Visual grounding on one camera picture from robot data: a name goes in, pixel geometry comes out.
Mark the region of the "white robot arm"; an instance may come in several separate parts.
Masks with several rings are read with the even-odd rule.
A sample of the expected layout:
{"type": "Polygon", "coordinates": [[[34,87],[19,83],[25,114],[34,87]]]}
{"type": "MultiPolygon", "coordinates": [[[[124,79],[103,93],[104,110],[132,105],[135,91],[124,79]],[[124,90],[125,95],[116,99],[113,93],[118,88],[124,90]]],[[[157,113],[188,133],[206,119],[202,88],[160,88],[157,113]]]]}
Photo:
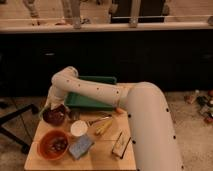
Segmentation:
{"type": "Polygon", "coordinates": [[[155,84],[139,82],[125,87],[86,81],[78,77],[76,68],[68,66],[52,76],[46,106],[62,104],[69,92],[127,111],[138,171],[184,171],[168,103],[155,84]]]}

